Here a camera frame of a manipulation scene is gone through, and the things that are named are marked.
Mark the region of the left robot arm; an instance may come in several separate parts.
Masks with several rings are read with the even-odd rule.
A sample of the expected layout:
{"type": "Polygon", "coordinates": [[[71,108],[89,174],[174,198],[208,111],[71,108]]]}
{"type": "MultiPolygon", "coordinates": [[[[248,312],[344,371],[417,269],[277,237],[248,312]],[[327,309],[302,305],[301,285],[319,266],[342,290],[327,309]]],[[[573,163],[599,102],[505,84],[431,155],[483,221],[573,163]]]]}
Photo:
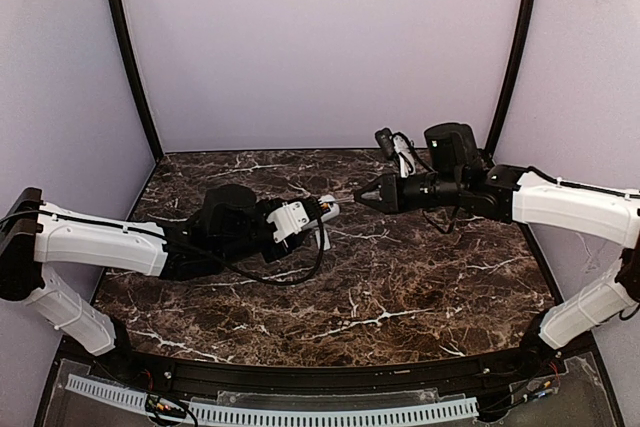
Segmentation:
{"type": "Polygon", "coordinates": [[[166,280],[191,280],[232,262],[278,260],[320,223],[309,199],[257,200],[229,184],[208,191],[184,222],[124,222],[62,209],[28,187],[1,220],[1,297],[32,306],[87,352],[126,347],[125,328],[91,307],[53,270],[54,262],[116,268],[166,280]]]}

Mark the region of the white battery cover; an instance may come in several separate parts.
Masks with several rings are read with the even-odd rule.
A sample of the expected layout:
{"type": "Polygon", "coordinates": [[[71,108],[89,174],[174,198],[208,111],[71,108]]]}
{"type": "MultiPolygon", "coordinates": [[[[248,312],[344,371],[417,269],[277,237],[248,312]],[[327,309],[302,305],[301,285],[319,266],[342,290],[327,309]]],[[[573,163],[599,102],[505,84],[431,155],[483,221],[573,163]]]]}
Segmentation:
{"type": "Polygon", "coordinates": [[[314,235],[315,235],[316,244],[320,251],[324,252],[331,248],[329,233],[325,228],[316,228],[314,230],[314,235]]]}

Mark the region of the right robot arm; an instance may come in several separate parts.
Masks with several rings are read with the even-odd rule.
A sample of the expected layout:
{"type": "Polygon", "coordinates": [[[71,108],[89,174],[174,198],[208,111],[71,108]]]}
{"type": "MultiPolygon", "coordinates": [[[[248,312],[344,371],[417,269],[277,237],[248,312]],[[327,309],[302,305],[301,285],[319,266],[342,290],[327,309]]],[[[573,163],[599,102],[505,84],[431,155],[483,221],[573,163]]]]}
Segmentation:
{"type": "Polygon", "coordinates": [[[619,245],[621,258],[577,294],[538,315],[524,345],[558,351],[574,338],[639,305],[639,193],[552,177],[541,170],[494,165],[477,147],[472,128],[449,122],[425,130],[430,161],[400,132],[375,134],[396,173],[355,191],[356,202],[391,215],[450,207],[502,223],[544,225],[619,245]]]}

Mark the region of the white remote control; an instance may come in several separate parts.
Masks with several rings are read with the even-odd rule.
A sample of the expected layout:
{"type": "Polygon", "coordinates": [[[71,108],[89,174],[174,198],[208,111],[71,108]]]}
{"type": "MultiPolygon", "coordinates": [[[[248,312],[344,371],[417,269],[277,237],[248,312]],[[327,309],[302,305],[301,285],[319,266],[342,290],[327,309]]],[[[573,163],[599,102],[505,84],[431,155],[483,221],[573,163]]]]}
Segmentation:
{"type": "Polygon", "coordinates": [[[318,199],[322,222],[328,222],[340,214],[340,206],[337,199],[330,195],[323,195],[318,199]]]}

